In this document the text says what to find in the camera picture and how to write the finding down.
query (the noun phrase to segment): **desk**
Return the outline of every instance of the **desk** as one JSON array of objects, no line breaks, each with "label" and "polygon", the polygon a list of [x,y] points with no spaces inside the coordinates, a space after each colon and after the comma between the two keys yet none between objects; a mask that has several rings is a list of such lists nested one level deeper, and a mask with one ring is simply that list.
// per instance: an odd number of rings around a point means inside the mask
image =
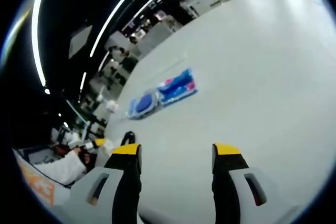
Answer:
[{"label": "desk", "polygon": [[218,5],[221,5],[221,0],[193,0],[188,4],[189,8],[193,7],[198,16],[202,16]]},{"label": "desk", "polygon": [[137,48],[141,51],[141,56],[138,59],[142,60],[173,33],[174,31],[165,22],[157,23],[137,43]]},{"label": "desk", "polygon": [[[284,196],[308,204],[336,158],[336,30],[320,0],[232,0],[139,62],[106,137],[142,144],[139,207],[214,223],[214,142],[240,148]],[[141,121],[133,97],[191,67],[199,92]]]}]

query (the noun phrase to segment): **pink and blue packaging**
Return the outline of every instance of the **pink and blue packaging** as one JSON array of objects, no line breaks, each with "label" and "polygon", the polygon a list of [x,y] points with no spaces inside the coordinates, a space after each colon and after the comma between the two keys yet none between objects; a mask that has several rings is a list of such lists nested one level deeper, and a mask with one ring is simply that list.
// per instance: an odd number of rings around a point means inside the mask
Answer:
[{"label": "pink and blue packaging", "polygon": [[130,119],[143,118],[158,108],[166,107],[197,92],[191,69],[184,70],[179,76],[168,79],[155,89],[148,90],[140,98],[130,102],[127,116]]}]

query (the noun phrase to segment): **orange label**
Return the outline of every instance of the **orange label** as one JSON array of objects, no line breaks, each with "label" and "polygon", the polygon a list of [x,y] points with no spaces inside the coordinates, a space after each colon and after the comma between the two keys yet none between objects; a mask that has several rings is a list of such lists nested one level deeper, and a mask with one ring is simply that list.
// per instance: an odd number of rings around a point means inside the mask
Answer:
[{"label": "orange label", "polygon": [[24,164],[19,162],[24,177],[29,187],[38,195],[43,197],[51,206],[54,205],[55,185],[46,180],[43,176],[33,173]]}]

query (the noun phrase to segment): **person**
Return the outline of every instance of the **person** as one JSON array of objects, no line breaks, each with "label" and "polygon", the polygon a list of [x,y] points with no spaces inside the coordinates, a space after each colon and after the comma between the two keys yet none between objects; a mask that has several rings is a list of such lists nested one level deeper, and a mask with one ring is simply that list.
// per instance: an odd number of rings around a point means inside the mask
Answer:
[{"label": "person", "polygon": [[110,67],[111,72],[115,72],[115,70],[117,70],[119,68],[119,62],[117,62],[114,59],[111,59],[110,62],[109,62],[109,66],[111,66]]},{"label": "person", "polygon": [[60,160],[33,166],[52,180],[69,185],[84,175],[89,163],[90,155],[80,148],[74,148]]},{"label": "person", "polygon": [[131,36],[130,37],[130,42],[133,44],[133,45],[136,45],[138,43],[138,39],[134,36]]},{"label": "person", "polygon": [[109,52],[112,54],[112,59],[118,63],[121,63],[129,53],[124,48],[116,46],[109,47]]},{"label": "person", "polygon": [[193,17],[180,5],[178,0],[162,0],[159,8],[167,15],[173,16],[183,26],[193,20]]},{"label": "person", "polygon": [[[132,39],[133,43],[135,43],[135,40],[138,41],[135,37]],[[138,63],[138,60],[130,57],[130,52],[126,51],[122,47],[110,47],[109,51],[112,54],[112,58],[117,61],[119,64],[123,66],[123,68],[128,72],[131,73],[133,69],[135,68],[135,65]]]}]

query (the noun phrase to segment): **blue package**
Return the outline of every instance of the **blue package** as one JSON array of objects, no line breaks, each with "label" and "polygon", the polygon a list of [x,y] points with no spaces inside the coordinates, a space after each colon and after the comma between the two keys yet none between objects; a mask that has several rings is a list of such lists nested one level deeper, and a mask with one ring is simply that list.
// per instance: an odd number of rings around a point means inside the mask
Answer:
[{"label": "blue package", "polygon": [[159,102],[167,106],[197,92],[195,81],[188,68],[179,76],[168,79],[158,87]]},{"label": "blue package", "polygon": [[127,116],[130,119],[140,119],[152,112],[158,105],[156,90],[147,91],[142,97],[132,99]]}]

